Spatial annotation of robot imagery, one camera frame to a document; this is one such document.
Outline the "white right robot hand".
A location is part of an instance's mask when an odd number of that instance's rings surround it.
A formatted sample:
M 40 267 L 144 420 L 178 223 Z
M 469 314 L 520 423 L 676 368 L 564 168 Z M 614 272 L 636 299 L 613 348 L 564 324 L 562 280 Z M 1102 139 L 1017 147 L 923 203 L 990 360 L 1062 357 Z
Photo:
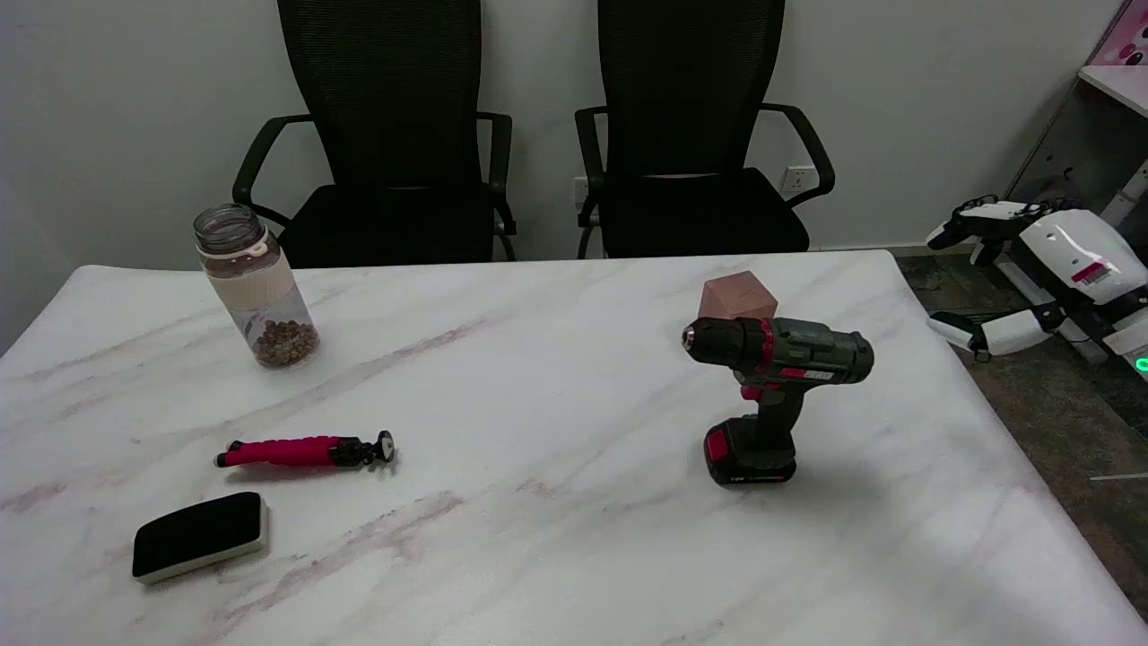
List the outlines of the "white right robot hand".
M 932 330 L 979 361 L 1061 336 L 1091 361 L 1115 356 L 1145 376 L 1147 273 L 1112 225 L 1073 200 L 1002 201 L 987 195 L 952 210 L 926 246 L 971 242 L 970 263 L 993 266 L 1030 305 L 1000 316 L 938 311 Z

